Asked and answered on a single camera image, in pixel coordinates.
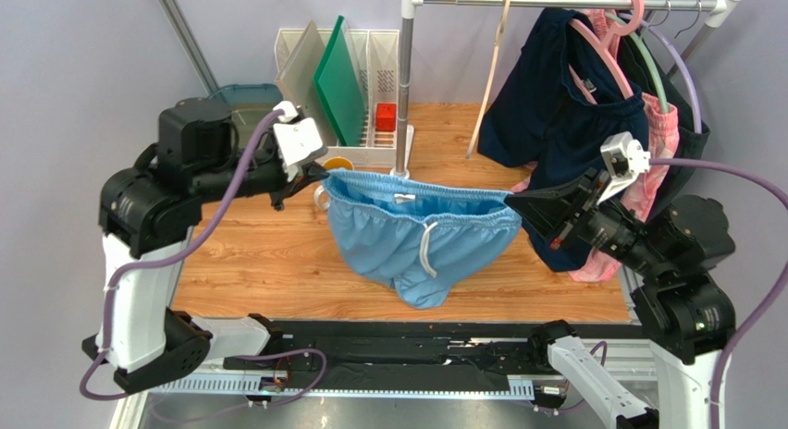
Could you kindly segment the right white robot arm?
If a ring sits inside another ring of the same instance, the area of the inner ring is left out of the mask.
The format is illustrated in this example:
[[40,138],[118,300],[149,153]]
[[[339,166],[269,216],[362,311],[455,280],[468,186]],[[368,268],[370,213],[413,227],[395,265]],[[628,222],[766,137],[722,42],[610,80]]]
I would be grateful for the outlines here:
[[735,328],[733,303],[709,273],[734,252],[728,219],[718,202],[686,195],[644,222],[612,187],[608,172],[589,170],[505,202],[553,249],[581,240],[641,277],[631,297],[654,357],[659,406],[634,397],[563,320],[534,329],[531,363],[564,375],[608,428],[707,428],[712,371]]

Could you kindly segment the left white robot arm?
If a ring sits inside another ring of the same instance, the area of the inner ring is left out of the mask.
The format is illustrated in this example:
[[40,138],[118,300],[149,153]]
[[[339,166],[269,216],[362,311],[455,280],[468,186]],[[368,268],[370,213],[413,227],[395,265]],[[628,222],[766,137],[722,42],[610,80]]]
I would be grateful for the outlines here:
[[315,120],[278,103],[242,142],[231,107],[190,98],[164,110],[158,139],[100,193],[106,279],[99,332],[83,351],[110,365],[120,396],[184,378],[204,362],[263,357],[280,331],[260,314],[237,319],[176,312],[184,261],[238,198],[287,198],[324,179],[327,152]]

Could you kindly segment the light blue shorts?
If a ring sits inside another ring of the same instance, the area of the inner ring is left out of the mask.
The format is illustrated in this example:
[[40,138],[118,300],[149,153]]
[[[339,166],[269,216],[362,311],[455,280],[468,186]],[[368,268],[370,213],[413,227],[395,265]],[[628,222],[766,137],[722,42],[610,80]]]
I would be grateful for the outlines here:
[[442,305],[457,283],[495,262],[522,227],[505,190],[345,169],[330,171],[321,190],[345,264],[415,309]]

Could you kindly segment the beige plastic hanger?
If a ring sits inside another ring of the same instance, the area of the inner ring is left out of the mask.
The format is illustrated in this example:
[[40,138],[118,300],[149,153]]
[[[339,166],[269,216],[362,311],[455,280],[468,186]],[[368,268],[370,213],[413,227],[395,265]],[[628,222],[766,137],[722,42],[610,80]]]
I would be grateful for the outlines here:
[[485,114],[486,109],[488,107],[489,96],[490,96],[490,93],[491,93],[492,84],[493,84],[493,81],[494,81],[494,78],[495,78],[495,74],[496,74],[496,69],[497,69],[497,65],[498,65],[498,61],[499,61],[500,44],[501,44],[501,41],[502,41],[502,38],[503,38],[503,35],[504,35],[504,32],[505,32],[505,27],[506,27],[506,24],[507,24],[507,21],[508,21],[510,8],[511,8],[511,0],[504,0],[503,1],[503,10],[502,10],[501,17],[499,19],[499,24],[498,24],[498,27],[497,27],[497,30],[496,30],[496,34],[495,34],[495,37],[494,37],[493,50],[492,50],[490,68],[489,68],[489,71],[488,71],[488,74],[487,74],[485,91],[484,91],[484,94],[483,94],[482,102],[481,102],[481,104],[479,106],[479,111],[477,113],[477,117],[476,117],[476,121],[475,121],[475,124],[474,124],[473,133],[472,133],[471,139],[468,142],[468,146],[467,146],[466,152],[464,154],[464,158],[466,160],[471,158],[471,156],[473,155],[473,153],[474,153],[474,151],[476,150],[476,147],[477,147],[477,143],[478,143],[478,138],[479,138],[479,134],[480,134],[480,129],[481,129],[483,117],[484,117],[484,114]]

